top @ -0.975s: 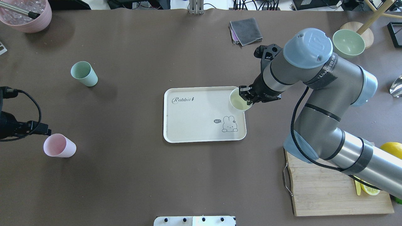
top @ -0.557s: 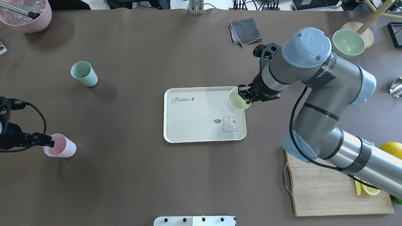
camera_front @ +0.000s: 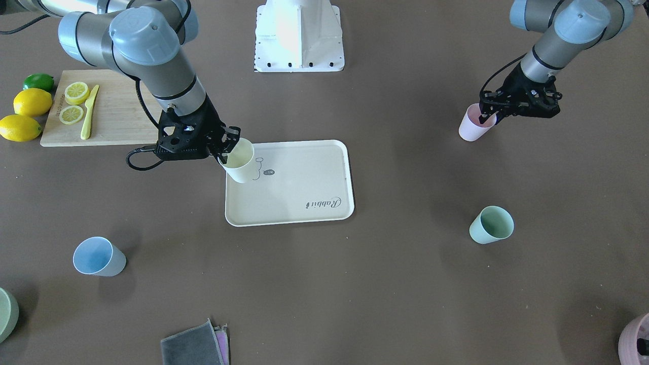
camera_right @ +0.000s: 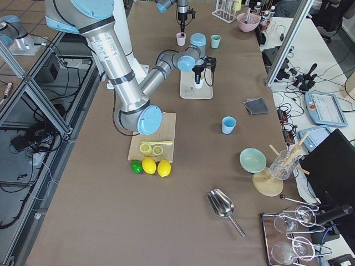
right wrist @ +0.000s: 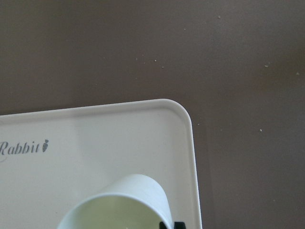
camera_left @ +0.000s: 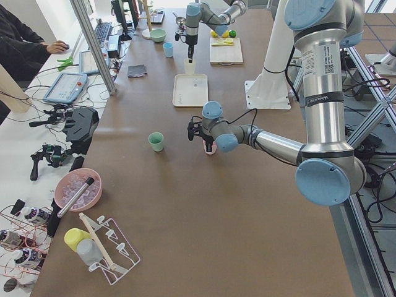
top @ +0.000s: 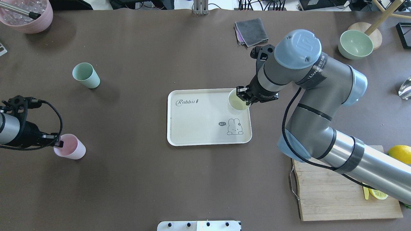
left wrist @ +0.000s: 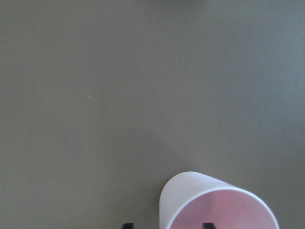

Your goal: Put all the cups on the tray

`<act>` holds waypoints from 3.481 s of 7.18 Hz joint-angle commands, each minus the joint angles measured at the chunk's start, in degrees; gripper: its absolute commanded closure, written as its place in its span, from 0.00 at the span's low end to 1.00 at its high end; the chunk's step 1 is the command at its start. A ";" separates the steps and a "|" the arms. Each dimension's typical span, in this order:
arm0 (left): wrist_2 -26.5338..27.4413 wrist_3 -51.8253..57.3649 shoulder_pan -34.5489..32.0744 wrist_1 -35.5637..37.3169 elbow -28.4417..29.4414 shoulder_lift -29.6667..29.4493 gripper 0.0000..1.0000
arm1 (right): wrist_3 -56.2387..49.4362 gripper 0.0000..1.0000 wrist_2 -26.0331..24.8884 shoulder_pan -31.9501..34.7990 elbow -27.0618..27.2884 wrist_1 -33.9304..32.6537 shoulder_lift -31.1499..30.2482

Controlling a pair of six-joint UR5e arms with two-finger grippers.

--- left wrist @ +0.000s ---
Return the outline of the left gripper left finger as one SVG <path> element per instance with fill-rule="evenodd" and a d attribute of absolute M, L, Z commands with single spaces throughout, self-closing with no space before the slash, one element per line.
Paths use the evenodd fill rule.
<path fill-rule="evenodd" d="M 122 229 L 134 229 L 133 223 L 124 223 Z"/>

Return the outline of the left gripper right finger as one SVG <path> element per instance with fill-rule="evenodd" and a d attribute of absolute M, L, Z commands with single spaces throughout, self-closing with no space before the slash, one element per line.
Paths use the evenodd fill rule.
<path fill-rule="evenodd" d="M 203 229 L 215 229 L 215 225 L 213 223 L 203 223 Z"/>

